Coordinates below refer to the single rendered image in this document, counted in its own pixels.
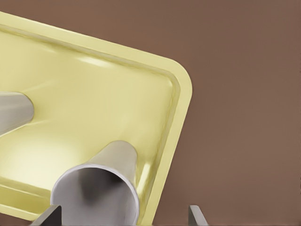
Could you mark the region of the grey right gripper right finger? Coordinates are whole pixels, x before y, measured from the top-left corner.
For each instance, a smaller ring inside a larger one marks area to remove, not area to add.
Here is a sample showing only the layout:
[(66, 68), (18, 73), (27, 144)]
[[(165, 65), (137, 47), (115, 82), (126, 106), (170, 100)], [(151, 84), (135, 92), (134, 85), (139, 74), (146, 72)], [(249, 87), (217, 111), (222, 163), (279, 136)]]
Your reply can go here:
[(208, 223), (197, 205), (189, 206), (189, 226), (208, 226)]

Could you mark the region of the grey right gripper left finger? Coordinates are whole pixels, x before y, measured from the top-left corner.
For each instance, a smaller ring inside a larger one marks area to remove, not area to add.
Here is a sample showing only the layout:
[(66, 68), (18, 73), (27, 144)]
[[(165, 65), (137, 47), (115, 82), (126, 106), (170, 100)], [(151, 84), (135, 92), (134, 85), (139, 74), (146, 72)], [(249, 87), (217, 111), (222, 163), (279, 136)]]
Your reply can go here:
[(51, 205), (33, 221), (32, 226), (62, 226), (62, 207)]

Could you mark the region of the white IKEA cup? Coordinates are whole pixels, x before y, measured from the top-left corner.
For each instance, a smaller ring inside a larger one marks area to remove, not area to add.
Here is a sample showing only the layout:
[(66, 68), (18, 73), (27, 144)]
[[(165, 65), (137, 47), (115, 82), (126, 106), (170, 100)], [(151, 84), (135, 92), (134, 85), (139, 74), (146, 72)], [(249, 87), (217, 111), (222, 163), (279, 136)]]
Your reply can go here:
[(56, 181), (50, 197), (65, 226), (134, 226), (140, 211), (135, 188), (137, 152), (113, 141)]
[(33, 116), (34, 105), (25, 94), (0, 91), (0, 136), (29, 123)]

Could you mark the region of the pale yellow plastic tray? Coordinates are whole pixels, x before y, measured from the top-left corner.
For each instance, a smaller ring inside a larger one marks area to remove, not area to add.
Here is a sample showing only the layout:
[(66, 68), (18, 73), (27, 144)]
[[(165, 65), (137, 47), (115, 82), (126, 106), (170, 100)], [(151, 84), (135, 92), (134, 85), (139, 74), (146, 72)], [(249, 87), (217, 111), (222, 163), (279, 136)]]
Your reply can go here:
[(124, 140), (137, 151), (138, 224), (152, 224), (192, 96), (178, 62), (0, 12), (0, 91), (34, 106), (0, 136), (0, 213), (35, 220), (66, 170)]

